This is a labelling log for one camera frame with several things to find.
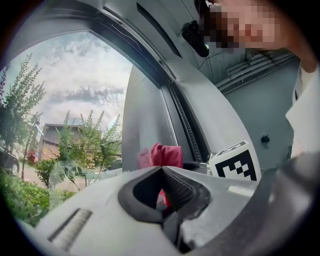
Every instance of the parked car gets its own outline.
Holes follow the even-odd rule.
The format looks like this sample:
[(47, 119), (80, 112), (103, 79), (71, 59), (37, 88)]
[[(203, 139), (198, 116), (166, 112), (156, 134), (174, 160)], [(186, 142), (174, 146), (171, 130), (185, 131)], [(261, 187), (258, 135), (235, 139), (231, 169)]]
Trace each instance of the parked car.
[(10, 152), (5, 153), (5, 149), (0, 146), (0, 167), (4, 168), (13, 176), (19, 173), (19, 159)]

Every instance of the white sleeve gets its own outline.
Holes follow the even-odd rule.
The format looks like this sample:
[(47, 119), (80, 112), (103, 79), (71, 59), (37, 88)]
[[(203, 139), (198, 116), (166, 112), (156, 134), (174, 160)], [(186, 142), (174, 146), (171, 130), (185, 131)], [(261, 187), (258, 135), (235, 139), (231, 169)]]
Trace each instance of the white sleeve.
[(320, 151), (319, 67), (313, 73), (306, 73), (300, 67), (299, 72), (295, 86), (298, 100), (285, 115), (294, 130), (292, 156)]

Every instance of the tree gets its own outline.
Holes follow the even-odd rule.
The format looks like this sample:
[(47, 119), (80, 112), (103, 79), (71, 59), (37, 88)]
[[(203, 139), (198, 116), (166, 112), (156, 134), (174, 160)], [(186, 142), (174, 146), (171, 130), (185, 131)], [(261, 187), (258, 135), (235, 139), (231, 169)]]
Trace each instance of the tree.
[(70, 118), (70, 110), (66, 113), (66, 116), (64, 118), (63, 127), (62, 130), (59, 131), (56, 128), (56, 132), (58, 133), (58, 140), (59, 140), (59, 155), (57, 155), (57, 165), (60, 165), (60, 168), (64, 171), (65, 175), (68, 177), (68, 179), (76, 186), (78, 190), (80, 188), (75, 183), (75, 177), (73, 176), (71, 169), (74, 167), (74, 161), (75, 161), (75, 153), (73, 149), (73, 136), (74, 133), (72, 131), (71, 126), (75, 124), (75, 119), (72, 120), (71, 126), (68, 125)]
[[(31, 58), (32, 53), (27, 55), (21, 63), (20, 71), (13, 85), (10, 85), (7, 95), (1, 100), (0, 139), (5, 142), (5, 152), (8, 151), (9, 147), (14, 147), (15, 143), (24, 144), (29, 134), (28, 121), (31, 119), (31, 110), (46, 94), (44, 82), (35, 85), (41, 68), (38, 68), (36, 64), (30, 69)], [(6, 67), (2, 71), (1, 88), (6, 83), (8, 69)]]
[(75, 160), (80, 166), (87, 169), (99, 168), (99, 171), (110, 167), (115, 159), (115, 144), (121, 138), (118, 132), (120, 115), (117, 117), (110, 129), (105, 132), (101, 130), (101, 121), (104, 111), (101, 112), (96, 123), (93, 122), (93, 110), (90, 111), (87, 120), (81, 114), (82, 125), (79, 127), (79, 139), (72, 145)]
[(56, 168), (56, 159), (47, 159), (35, 165), (35, 172), (47, 189), (54, 189), (65, 178), (64, 172)]

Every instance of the building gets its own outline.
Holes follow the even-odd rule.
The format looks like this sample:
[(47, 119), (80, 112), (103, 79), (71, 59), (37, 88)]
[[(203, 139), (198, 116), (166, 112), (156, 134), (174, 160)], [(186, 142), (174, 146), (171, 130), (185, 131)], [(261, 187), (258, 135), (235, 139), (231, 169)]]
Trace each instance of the building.
[[(46, 123), (43, 129), (43, 135), (39, 141), (38, 160), (47, 160), (56, 158), (59, 155), (59, 132), (62, 131), (63, 124)], [(73, 141), (79, 139), (79, 125), (68, 125), (73, 132)]]

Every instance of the pink fabric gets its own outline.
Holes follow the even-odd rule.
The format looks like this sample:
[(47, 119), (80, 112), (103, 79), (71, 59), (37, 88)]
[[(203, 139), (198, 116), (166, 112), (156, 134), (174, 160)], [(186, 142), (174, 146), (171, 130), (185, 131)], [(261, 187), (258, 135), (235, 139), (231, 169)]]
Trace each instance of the pink fabric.
[[(151, 166), (175, 166), (183, 167), (182, 149), (180, 146), (162, 146), (159, 142), (153, 145), (150, 151)], [(163, 203), (171, 206), (165, 192), (161, 189), (160, 194), (163, 195)]]
[(151, 166), (149, 150), (145, 147), (136, 156), (136, 166), (143, 169)]

